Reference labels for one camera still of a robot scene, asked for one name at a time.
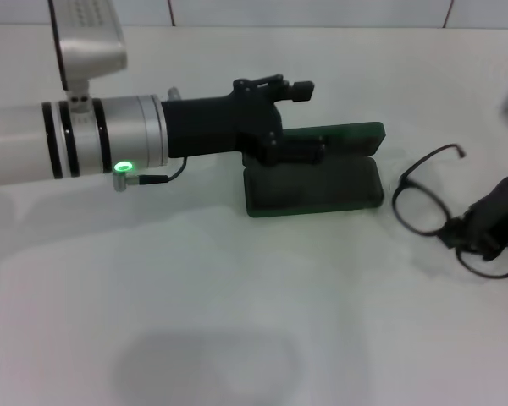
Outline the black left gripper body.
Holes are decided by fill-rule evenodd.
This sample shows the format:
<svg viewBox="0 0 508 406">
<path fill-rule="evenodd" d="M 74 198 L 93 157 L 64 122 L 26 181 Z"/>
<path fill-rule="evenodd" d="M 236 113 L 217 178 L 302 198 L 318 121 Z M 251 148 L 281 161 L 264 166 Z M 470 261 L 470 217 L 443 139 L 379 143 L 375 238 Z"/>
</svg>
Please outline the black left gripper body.
<svg viewBox="0 0 508 406">
<path fill-rule="evenodd" d="M 274 104 L 283 94 L 282 78 L 238 79 L 226 96 L 164 101 L 168 156 L 237 151 L 277 163 L 283 125 Z"/>
</svg>

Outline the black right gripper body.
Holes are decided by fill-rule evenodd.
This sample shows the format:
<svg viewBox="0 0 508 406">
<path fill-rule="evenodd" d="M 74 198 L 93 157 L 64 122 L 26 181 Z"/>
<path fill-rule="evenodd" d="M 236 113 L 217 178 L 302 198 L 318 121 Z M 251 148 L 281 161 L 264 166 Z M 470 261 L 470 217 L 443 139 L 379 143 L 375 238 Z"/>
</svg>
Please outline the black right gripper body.
<svg viewBox="0 0 508 406">
<path fill-rule="evenodd" d="M 508 245 L 508 176 L 469 207 L 468 237 L 479 246 Z"/>
</svg>

